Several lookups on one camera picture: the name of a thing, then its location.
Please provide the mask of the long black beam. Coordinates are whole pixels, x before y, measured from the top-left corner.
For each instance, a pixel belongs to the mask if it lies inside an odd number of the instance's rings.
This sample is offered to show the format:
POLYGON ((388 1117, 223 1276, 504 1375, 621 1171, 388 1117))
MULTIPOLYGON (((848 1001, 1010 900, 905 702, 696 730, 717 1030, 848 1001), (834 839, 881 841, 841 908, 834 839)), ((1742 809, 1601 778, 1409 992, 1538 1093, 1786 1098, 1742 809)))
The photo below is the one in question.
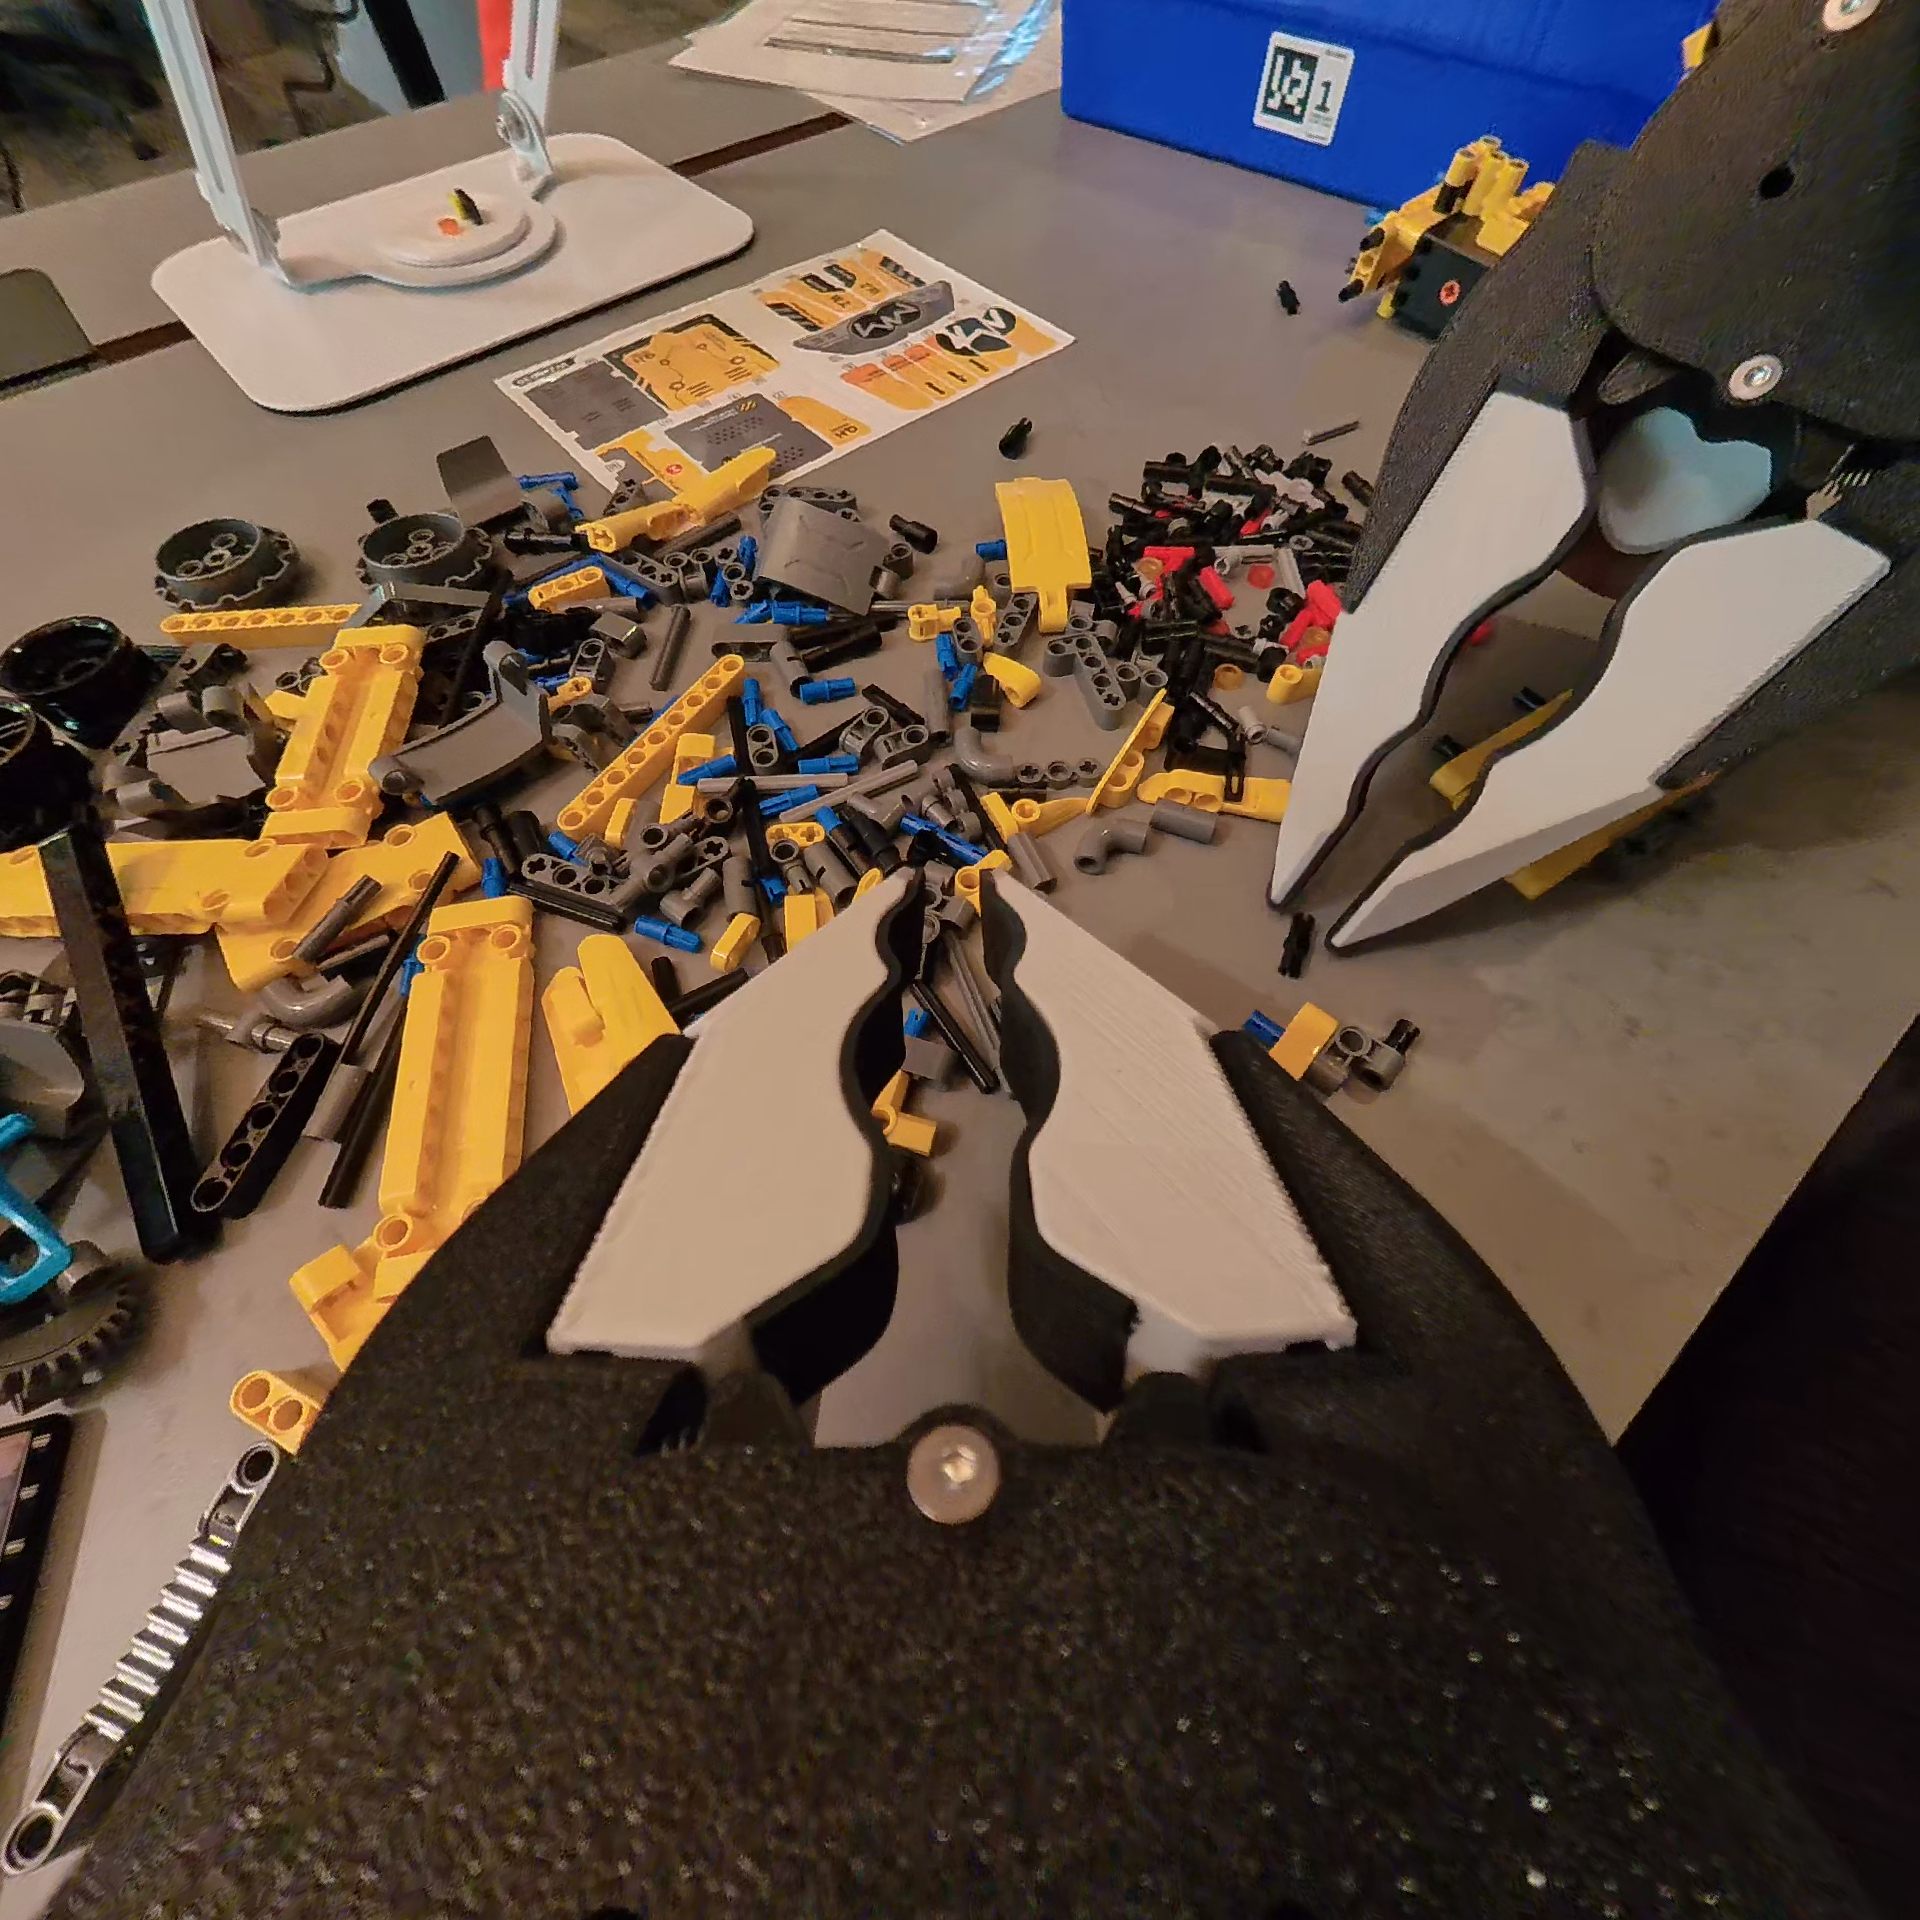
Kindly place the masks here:
POLYGON ((188 1205, 200 1162, 98 816, 73 811, 38 857, 134 1235, 154 1264, 191 1258, 209 1235, 188 1205))

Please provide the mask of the black toothed gear rack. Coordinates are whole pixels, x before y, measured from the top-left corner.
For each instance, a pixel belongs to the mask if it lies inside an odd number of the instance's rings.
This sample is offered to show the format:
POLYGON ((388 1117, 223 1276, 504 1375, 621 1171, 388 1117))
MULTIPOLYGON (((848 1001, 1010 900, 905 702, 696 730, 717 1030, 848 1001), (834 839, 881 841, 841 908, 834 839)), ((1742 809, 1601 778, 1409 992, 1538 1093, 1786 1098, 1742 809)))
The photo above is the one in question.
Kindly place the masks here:
POLYGON ((9 1878, 76 1850, 108 1810, 198 1655, 234 1547, 286 1459, 276 1442, 254 1442, 237 1456, 115 1673, 6 1833, 9 1878))

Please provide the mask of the dark grey wheel rim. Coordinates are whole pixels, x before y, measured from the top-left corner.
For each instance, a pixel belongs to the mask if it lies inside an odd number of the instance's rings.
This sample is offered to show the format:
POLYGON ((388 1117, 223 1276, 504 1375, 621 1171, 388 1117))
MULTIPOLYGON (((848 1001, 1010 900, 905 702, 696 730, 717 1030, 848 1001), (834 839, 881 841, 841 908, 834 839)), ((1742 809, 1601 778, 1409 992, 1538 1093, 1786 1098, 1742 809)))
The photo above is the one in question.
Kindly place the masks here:
POLYGON ((391 516, 370 525, 357 548, 369 588, 491 588, 495 541, 455 512, 391 516))
POLYGON ((300 582, 295 541, 249 518, 207 518, 159 541, 154 592, 175 610, 260 610, 300 582))

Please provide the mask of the blue frame piece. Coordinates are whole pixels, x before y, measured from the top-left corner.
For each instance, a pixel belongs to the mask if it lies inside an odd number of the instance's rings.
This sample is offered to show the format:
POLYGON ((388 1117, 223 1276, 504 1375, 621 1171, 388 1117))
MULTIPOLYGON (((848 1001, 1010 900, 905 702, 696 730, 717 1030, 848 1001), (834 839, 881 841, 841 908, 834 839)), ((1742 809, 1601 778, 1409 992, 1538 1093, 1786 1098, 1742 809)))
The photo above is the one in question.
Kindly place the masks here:
POLYGON ((65 1297, 83 1276, 79 1252, 65 1236, 77 1157, 71 1142, 48 1142, 31 1116, 2 1116, 2 1308, 46 1305, 65 1297))

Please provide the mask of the black toy tyre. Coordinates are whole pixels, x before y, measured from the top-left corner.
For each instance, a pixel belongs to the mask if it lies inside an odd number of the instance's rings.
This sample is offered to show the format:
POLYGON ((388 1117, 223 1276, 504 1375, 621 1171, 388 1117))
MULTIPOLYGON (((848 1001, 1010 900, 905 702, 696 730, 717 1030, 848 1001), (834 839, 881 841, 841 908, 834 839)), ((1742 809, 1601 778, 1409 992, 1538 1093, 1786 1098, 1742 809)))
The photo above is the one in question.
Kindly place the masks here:
POLYGON ((2 852, 67 827, 95 797, 92 758, 38 712, 2 697, 2 852))
POLYGON ((99 614, 73 614, 2 650, 2 686, 71 740, 106 751, 168 665, 99 614))

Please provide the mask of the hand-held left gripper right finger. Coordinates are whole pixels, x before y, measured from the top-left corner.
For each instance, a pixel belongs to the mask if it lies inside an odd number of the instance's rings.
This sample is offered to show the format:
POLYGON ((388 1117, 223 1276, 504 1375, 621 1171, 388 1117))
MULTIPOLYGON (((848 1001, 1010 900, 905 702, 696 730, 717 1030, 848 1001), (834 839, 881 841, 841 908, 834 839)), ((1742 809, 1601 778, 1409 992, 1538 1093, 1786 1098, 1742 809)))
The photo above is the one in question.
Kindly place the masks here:
POLYGON ((1015 878, 985 881, 980 942, 1024 1117, 1004 1285, 1030 1354, 1113 1414, 1147 1375, 1353 1345, 1220 1030, 1015 878))

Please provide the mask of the grey toy gear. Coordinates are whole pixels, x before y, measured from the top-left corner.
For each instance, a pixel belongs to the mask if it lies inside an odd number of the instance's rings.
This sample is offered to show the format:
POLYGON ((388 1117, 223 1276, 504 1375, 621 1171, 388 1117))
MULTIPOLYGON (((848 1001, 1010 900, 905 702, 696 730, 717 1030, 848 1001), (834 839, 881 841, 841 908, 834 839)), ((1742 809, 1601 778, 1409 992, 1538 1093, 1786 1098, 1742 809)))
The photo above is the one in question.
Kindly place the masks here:
POLYGON ((67 1269, 2 1308, 2 1404, 35 1414, 99 1385, 142 1337, 150 1276, 79 1239, 67 1269))

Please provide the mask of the person's dark trouser leg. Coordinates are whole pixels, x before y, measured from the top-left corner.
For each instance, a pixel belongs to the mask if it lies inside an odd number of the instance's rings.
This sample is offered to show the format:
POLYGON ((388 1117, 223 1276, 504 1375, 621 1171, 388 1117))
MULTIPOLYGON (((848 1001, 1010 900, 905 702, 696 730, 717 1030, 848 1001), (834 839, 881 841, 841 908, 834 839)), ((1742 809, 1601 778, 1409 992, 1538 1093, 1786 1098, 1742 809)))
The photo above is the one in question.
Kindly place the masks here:
POLYGON ((1918 1028, 1617 1441, 1771 1760, 1918 1914, 1918 1028))

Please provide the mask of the white stand base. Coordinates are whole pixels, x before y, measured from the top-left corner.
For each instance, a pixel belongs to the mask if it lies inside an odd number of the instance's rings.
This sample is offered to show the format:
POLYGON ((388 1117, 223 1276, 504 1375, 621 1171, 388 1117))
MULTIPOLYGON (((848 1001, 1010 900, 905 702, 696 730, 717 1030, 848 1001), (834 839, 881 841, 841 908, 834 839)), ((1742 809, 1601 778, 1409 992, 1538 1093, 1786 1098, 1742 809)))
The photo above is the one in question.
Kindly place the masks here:
POLYGON ((157 298, 273 414, 330 414, 739 254, 748 213, 605 132, 547 132, 560 5, 516 30, 499 145, 283 219, 260 213, 188 2, 142 7, 223 237, 157 298))

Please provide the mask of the pile of toy building pieces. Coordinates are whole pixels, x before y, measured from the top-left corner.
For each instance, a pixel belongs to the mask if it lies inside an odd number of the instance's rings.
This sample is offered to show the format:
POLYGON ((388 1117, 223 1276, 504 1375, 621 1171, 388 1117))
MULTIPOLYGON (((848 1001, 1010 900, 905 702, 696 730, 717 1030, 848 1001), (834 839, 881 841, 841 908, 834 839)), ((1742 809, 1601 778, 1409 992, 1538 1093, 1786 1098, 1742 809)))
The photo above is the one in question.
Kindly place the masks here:
MULTIPOLYGON (((980 942, 989 878, 1049 897, 1039 835, 1084 827, 1108 869, 1223 812, 1278 823, 1285 778, 1165 765, 1187 683, 1136 662, 1107 755, 1015 765, 975 728, 974 679, 1024 702, 1042 672, 1004 643, 1108 665, 1098 596, 1137 586, 1083 534, 1045 544, 997 488, 1010 591, 884 603, 777 596, 777 536, 813 516, 855 588, 895 588, 932 530, 869 522, 849 492, 773 484, 743 452, 596 522, 499 466, 507 505, 452 512, 495 541, 491 588, 366 588, 357 605, 173 610, 168 665, 106 747, 95 803, 200 1162, 207 1245, 256 1213, 311 1137, 337 1144, 319 1205, 353 1197, 380 1144, 377 1209, 290 1291, 345 1375, 401 1293, 483 1217, 525 1153, 542 1028, 566 1116, 640 1063, 663 1071, 707 1013, 899 869, 924 889, 904 988, 904 1067, 874 1113, 895 1162, 939 1128, 915 1079, 999 1074, 980 942)), ((56 942, 64 972, 6 972, 6 1109, 87 1157, 108 1137, 38 844, 6 852, 6 942, 56 942)))

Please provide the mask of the black flat pad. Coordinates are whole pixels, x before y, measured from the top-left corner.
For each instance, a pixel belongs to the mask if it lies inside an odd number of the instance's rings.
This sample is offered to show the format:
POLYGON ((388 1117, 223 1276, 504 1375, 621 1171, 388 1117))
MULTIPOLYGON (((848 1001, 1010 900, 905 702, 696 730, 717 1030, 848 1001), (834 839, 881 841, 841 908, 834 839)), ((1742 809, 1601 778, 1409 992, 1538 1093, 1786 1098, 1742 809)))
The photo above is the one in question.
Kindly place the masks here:
POLYGON ((98 349, 38 269, 2 271, 2 392, 92 367, 98 349))

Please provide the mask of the blue plastic bin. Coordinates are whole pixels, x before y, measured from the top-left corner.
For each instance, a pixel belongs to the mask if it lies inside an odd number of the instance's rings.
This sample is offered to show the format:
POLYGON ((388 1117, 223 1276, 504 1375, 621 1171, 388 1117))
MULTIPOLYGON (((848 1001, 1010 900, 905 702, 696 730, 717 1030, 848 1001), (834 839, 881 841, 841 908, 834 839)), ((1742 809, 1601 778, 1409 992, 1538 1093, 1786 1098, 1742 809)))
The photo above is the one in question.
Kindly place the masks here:
POLYGON ((1394 206, 1493 136, 1553 178, 1630 145, 1714 2, 1065 2, 1062 108, 1394 206))

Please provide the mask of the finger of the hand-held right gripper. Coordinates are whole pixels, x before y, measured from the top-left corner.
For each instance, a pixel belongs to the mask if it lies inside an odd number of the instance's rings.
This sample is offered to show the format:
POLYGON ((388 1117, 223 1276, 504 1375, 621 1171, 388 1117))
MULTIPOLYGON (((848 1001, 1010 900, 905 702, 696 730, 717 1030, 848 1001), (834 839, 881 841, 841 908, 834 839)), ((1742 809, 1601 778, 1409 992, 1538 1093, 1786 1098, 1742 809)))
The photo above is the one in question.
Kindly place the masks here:
POLYGON ((1691 539, 1607 619, 1611 659, 1581 702, 1486 763, 1473 798, 1329 931, 1351 949, 1418 921, 1645 809, 1659 776, 1888 574, 1828 519, 1691 539))
POLYGON ((1332 631, 1277 841, 1271 906, 1285 906, 1355 823, 1381 763, 1427 724, 1466 636, 1554 570, 1591 510, 1589 430, 1544 401, 1486 396, 1332 631))

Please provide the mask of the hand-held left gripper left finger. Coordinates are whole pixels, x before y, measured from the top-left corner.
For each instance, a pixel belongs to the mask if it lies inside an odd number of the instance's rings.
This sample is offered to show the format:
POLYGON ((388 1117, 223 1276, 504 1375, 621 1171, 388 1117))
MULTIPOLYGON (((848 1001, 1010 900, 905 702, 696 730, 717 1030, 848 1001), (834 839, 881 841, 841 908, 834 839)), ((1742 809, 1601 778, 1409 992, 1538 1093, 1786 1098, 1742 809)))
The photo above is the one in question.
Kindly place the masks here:
POLYGON ((680 1047, 670 1088, 576 1265, 553 1354, 757 1367, 807 1404, 888 1326, 893 1149, 924 889, 899 869, 753 975, 680 1047))

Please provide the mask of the yellow grey sticker sheet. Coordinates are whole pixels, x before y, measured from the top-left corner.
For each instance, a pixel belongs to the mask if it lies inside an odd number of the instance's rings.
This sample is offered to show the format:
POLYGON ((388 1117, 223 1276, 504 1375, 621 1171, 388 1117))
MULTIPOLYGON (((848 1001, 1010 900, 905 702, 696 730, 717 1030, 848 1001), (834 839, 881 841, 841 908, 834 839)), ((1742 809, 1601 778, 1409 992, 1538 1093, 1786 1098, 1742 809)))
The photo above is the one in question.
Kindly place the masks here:
POLYGON ((774 479, 807 473, 1071 344, 877 229, 495 384, 584 473, 673 488, 753 448, 773 449, 774 479))

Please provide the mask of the yellow black toy vehicle model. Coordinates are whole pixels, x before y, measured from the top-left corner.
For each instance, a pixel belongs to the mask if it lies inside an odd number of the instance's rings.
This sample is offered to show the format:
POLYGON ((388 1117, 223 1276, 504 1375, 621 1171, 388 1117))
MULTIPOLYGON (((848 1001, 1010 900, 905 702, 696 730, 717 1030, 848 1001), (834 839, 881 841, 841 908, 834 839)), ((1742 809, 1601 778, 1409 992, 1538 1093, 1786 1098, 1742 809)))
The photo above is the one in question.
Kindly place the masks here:
POLYGON ((1527 162, 1502 138, 1468 143, 1427 194, 1374 219, 1338 299, 1377 292, 1381 320, 1436 341, 1553 194, 1549 178, 1527 180, 1527 162))

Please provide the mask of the white paper sheets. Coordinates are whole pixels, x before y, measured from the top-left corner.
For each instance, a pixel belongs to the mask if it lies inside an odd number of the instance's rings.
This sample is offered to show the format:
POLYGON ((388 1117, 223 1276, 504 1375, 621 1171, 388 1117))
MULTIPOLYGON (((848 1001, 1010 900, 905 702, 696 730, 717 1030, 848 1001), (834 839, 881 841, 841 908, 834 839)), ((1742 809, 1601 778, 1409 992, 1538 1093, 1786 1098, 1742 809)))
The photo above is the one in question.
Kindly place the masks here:
POLYGON ((1059 88, 1059 2, 755 2, 699 28, 673 65, 788 87, 914 143, 1059 88))

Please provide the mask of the small yellow grey connector assembly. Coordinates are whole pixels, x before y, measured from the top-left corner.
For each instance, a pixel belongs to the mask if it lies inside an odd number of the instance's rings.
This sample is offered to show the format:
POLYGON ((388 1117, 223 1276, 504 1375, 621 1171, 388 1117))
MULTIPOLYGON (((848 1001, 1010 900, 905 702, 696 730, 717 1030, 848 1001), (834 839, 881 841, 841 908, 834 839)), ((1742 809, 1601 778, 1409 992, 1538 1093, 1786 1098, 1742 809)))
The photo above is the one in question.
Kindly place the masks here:
POLYGON ((1288 1022, 1249 1011, 1239 1028, 1251 1035, 1288 1077, 1318 1097, 1335 1097, 1349 1086, 1387 1092, 1405 1071, 1421 1028, 1406 1019, 1386 1034, 1347 1023, 1319 1005, 1305 1001, 1288 1022))

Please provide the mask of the yellow toy brick subassembly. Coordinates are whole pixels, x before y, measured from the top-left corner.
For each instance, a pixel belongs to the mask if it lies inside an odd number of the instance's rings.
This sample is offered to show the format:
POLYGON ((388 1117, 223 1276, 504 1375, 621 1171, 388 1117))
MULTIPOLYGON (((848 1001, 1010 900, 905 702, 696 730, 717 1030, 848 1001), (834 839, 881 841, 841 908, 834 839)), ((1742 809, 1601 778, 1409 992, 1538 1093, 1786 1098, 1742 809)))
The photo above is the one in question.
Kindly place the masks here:
MULTIPOLYGON (((1542 697, 1522 686, 1516 695, 1518 716, 1508 725, 1484 735, 1473 747, 1466 747, 1451 735, 1438 737, 1434 751, 1443 753, 1443 759, 1436 765, 1436 771, 1432 771, 1432 788, 1456 811, 1463 809, 1484 766, 1508 747, 1520 746, 1536 730, 1542 730, 1570 699, 1571 689, 1542 697)), ((1510 872, 1505 883, 1525 900, 1538 900, 1584 869, 1617 878, 1630 869, 1642 869, 1665 857, 1679 837, 1693 827, 1703 806, 1711 806, 1704 801, 1704 794, 1714 778, 1716 774, 1704 774, 1679 788, 1663 791, 1654 803, 1510 872)))

